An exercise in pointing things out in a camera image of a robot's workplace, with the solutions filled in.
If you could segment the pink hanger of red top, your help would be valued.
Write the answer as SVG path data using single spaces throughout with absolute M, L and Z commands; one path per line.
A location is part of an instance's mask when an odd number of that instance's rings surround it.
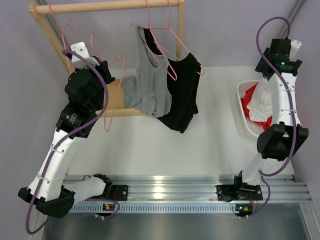
M 55 15 L 54 15 L 54 12 L 53 12 L 53 10 L 52 10 L 51 5 L 49 4 L 48 7 L 49 7 L 49 11 L 50 11 L 51 17 L 53 18 L 54 23 L 55 23 L 55 25 L 56 25 L 56 27 L 57 27 L 57 29 L 58 29 L 59 34 L 60 34 L 60 38 L 61 38 L 61 41 L 62 41 L 63 49 L 66 50 L 67 47 L 68 47 L 68 45 L 66 44 L 64 32 L 65 32 L 67 26 L 70 26 L 70 27 L 71 27 L 71 30 L 73 30 L 73 23 L 72 23 L 71 19 L 69 18 L 68 21 L 67 21 L 67 23 L 66 23 L 66 25 L 65 25 L 64 28 L 62 29 L 61 26 L 59 25 L 59 23 L 58 23 Z

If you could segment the white camisole top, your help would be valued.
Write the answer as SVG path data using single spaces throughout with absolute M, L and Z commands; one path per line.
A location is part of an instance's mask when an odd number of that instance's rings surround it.
M 272 93 L 267 79 L 262 78 L 246 91 L 248 117 L 253 122 L 264 123 L 272 116 Z

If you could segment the red tank top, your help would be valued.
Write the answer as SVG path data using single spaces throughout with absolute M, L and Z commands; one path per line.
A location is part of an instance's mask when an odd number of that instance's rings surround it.
M 267 130 L 272 123 L 272 94 L 267 82 L 259 82 L 245 91 L 240 99 L 244 116 Z

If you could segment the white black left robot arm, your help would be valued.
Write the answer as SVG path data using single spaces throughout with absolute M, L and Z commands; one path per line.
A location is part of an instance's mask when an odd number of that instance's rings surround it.
M 110 178 L 100 173 L 74 184 L 64 183 L 76 153 L 97 121 L 96 112 L 105 103 L 104 87 L 96 73 L 105 84 L 115 80 L 107 61 L 98 62 L 94 69 L 76 68 L 68 77 L 64 90 L 69 102 L 60 113 L 46 159 L 32 183 L 18 192 L 25 202 L 33 203 L 39 212 L 53 218 L 64 217 L 75 204 L 86 199 L 115 201 L 119 190 L 127 190 L 127 186 L 113 185 Z

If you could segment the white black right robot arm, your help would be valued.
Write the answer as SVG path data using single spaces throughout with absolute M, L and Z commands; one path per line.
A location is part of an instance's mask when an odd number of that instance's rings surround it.
M 247 168 L 234 177 L 233 184 L 216 186 L 219 201 L 260 201 L 264 177 L 281 173 L 309 136 L 296 108 L 295 85 L 301 60 L 293 60 L 302 43 L 287 37 L 276 38 L 261 54 L 255 71 L 270 87 L 272 122 L 256 142 L 257 154 Z

